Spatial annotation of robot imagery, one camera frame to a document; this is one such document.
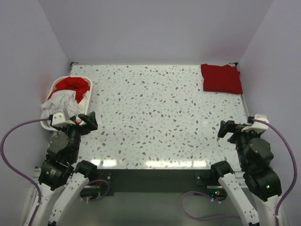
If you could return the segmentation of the dark red t-shirt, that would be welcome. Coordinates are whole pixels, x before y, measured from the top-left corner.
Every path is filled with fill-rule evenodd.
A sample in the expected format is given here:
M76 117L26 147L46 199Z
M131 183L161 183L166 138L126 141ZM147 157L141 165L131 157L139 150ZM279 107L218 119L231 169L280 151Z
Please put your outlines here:
M243 94L240 71L235 66L202 64L200 69L204 91Z

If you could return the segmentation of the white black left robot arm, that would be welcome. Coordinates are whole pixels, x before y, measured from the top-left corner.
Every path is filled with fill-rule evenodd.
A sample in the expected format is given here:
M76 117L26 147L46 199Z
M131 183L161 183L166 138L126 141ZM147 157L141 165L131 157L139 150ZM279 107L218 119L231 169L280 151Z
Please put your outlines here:
M82 125L76 122L80 118ZM97 181L97 167L78 160L81 137L98 129L95 112L70 117L61 109L49 115L50 126L57 133L51 138L38 178L36 200L26 226L56 226L65 207L85 185Z

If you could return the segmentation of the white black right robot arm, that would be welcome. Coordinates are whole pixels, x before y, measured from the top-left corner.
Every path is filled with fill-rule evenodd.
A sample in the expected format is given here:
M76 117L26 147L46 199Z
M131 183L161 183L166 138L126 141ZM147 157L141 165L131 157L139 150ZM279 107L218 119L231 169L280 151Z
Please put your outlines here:
M228 142L236 146L244 182L255 201L253 206L239 186L236 174L227 161L211 165L207 182L221 185L245 226L283 226L278 202L281 199L282 187L270 162L274 155L270 143L261 138L269 128L269 121L264 115L248 117L246 124L234 121L221 121L218 137L223 138L231 133Z

